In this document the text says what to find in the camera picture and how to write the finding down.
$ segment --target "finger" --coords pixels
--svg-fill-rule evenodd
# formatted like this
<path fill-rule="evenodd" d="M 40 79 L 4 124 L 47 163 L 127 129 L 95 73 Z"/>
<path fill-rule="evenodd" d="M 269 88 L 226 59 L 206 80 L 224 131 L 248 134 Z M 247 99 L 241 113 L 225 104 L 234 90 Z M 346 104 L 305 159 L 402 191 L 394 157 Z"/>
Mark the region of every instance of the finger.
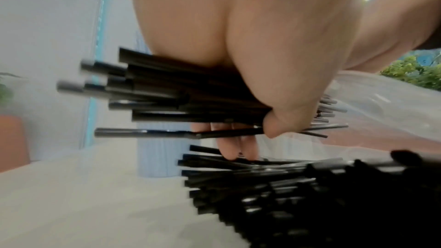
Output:
<path fill-rule="evenodd" d="M 211 131 L 210 123 L 191 123 L 190 128 L 193 132 Z"/>
<path fill-rule="evenodd" d="M 233 129 L 231 124 L 226 123 L 212 123 L 211 130 L 231 130 Z M 217 147 L 222 155 L 228 160 L 234 160 L 239 156 L 240 146 L 239 139 L 235 138 L 220 138 L 216 140 Z"/>
<path fill-rule="evenodd" d="M 275 138 L 287 132 L 300 132 L 310 126 L 316 112 L 316 102 L 288 112 L 273 109 L 263 120 L 264 133 Z"/>
<path fill-rule="evenodd" d="M 252 125 L 242 123 L 233 123 L 234 129 L 249 129 Z M 250 161 L 256 160 L 259 157 L 259 149 L 257 147 L 257 140 L 255 136 L 239 137 L 239 147 L 242 154 Z"/>

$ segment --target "green plant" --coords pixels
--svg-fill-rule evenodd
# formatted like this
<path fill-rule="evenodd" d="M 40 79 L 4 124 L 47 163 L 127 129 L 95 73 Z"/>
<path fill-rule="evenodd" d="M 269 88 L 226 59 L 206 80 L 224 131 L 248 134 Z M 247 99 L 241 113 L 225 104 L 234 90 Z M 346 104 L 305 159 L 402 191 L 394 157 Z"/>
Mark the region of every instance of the green plant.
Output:
<path fill-rule="evenodd" d="M 1 78 L 9 76 L 14 78 L 19 78 L 19 76 L 10 74 L 10 73 L 1 73 L 0 72 L 0 105 L 6 104 L 13 96 L 12 90 L 9 89 L 6 85 L 1 83 Z"/>
<path fill-rule="evenodd" d="M 441 91 L 441 64 L 421 66 L 415 56 L 397 60 L 380 73 L 413 85 Z"/>

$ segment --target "blue stripe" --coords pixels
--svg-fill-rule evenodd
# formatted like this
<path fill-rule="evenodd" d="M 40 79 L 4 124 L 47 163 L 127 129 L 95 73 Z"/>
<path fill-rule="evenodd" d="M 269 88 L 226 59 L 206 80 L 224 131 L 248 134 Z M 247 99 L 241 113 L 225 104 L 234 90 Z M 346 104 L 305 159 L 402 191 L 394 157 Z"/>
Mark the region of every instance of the blue stripe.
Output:
<path fill-rule="evenodd" d="M 106 26 L 106 11 L 107 0 L 101 0 L 100 11 L 98 15 L 98 23 L 96 29 L 96 44 L 95 44 L 95 60 L 103 60 L 104 49 L 104 29 Z M 98 83 L 98 77 L 92 76 L 92 82 Z M 93 144 L 93 134 L 96 125 L 96 99 L 89 99 L 89 107 L 87 109 L 87 125 L 85 140 L 83 141 L 83 147 L 90 147 Z"/>

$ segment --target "plastic bag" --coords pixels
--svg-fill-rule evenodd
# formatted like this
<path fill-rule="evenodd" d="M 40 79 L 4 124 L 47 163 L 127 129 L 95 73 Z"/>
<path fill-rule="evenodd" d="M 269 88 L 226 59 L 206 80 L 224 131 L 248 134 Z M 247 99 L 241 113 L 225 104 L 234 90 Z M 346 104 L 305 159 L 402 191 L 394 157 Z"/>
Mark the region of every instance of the plastic bag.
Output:
<path fill-rule="evenodd" d="M 441 154 L 441 92 L 376 74 L 340 72 L 326 91 L 347 113 L 332 123 L 349 128 L 323 132 L 327 139 L 289 133 L 258 137 L 262 156 L 270 158 L 367 159 L 391 150 Z"/>

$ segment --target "bundle of black straws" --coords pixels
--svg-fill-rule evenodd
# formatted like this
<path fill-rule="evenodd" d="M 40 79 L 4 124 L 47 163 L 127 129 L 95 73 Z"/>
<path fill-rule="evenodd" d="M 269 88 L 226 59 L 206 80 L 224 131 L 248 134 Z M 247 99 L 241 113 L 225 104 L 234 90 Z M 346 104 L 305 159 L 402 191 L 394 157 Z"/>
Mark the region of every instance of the bundle of black straws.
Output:
<path fill-rule="evenodd" d="M 271 108 L 251 94 L 240 75 L 123 48 L 119 62 L 126 65 L 83 60 L 81 70 L 104 75 L 106 84 L 60 81 L 57 89 L 109 99 L 109 109 L 131 110 L 132 121 L 243 123 L 254 128 L 200 133 L 97 128 L 96 137 L 205 139 L 263 134 L 263 118 Z M 345 112 L 335 104 L 330 96 L 323 96 L 311 126 L 301 133 L 326 138 L 314 131 L 347 127 L 329 124 L 334 112 Z"/>
<path fill-rule="evenodd" d="M 198 214 L 218 215 L 252 248 L 440 245 L 441 163 L 416 153 L 382 163 L 249 162 L 190 150 L 206 153 L 178 163 L 191 168 L 182 176 Z"/>

